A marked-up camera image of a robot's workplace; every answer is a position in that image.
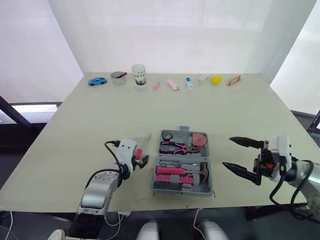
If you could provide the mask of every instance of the white cable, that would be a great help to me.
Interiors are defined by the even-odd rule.
[[[107,218],[106,216],[104,216],[104,220],[105,220],[105,223],[108,224],[110,227],[114,227],[114,226],[117,226],[119,224],[119,222],[117,222],[116,224],[111,224],[107,221]]]
[[[203,237],[204,240],[207,240],[206,237],[205,237],[205,235],[202,233],[202,231],[201,231],[199,228],[196,227],[197,215],[198,215],[198,212],[199,212],[200,210],[202,210],[202,208],[199,208],[199,209],[196,211],[196,213],[195,213],[194,221],[193,221],[193,228],[194,228],[195,230],[197,230],[199,233],[201,233],[201,235],[202,235],[202,237]]]
[[[14,224],[14,217],[12,216],[12,211],[10,211],[10,217],[11,217],[11,223],[10,223],[10,227],[9,227],[9,229],[8,229],[9,231],[8,231],[8,233],[6,234],[6,237],[5,237],[4,240],[7,240],[7,239],[8,239],[9,234],[10,234],[11,229],[12,229],[12,225]]]
[[[16,235],[15,235],[11,230],[9,230],[8,228],[6,228],[6,227],[4,227],[4,226],[1,226],[1,225],[0,225],[0,228],[3,228],[3,229],[5,229],[5,230],[7,230],[8,233],[12,234],[12,236],[13,236],[16,240],[19,240],[19,239],[16,237]]]
[[[120,230],[120,226],[121,226],[121,221],[120,221],[120,214],[118,213],[118,218],[119,218],[119,227],[118,227],[118,231],[116,231],[116,233],[112,236],[112,237],[109,237],[107,238],[106,240],[110,240],[110,239],[113,239],[115,236],[117,236],[117,234],[119,233],[119,230]]]

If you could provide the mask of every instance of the toy car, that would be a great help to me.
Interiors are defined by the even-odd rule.
[[[107,82],[107,79],[104,77],[95,77],[93,79],[90,79],[88,81],[89,86],[99,85],[99,84],[105,84]]]

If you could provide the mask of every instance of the white backdrop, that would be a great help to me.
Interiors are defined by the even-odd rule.
[[[49,0],[83,72],[262,73],[271,82],[315,0]]]
[[[320,110],[320,2],[317,1],[271,83],[287,107],[316,115]]]
[[[0,96],[61,102],[82,76],[47,0],[0,1]]]

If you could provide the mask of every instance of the yellow object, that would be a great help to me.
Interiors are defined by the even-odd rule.
[[[213,78],[211,78],[211,83],[216,85],[219,84],[222,80],[222,76],[214,76]]]

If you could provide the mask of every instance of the beige tabletop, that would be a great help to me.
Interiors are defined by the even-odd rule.
[[[113,85],[109,73],[86,73],[59,107],[0,191],[0,209],[26,212],[75,212],[91,174],[117,168],[104,142],[132,139],[141,142],[152,133],[144,169],[136,169],[113,195],[109,211],[140,211],[271,205],[276,183],[263,178],[261,186],[236,176],[222,161],[253,169],[259,154],[228,140],[241,136],[271,140],[288,134],[292,155],[319,162],[319,148],[260,74],[242,74],[233,86],[225,83],[235,74],[223,74],[219,85],[199,83],[187,89],[185,74],[147,74],[147,84]],[[88,86],[88,79],[107,77],[105,85]],[[172,91],[171,79],[180,86]],[[160,81],[157,91],[153,86]],[[210,197],[153,193],[152,170],[160,132],[189,126],[208,134],[214,195]],[[294,188],[284,184],[275,199],[287,204]],[[298,195],[297,202],[304,201]]]

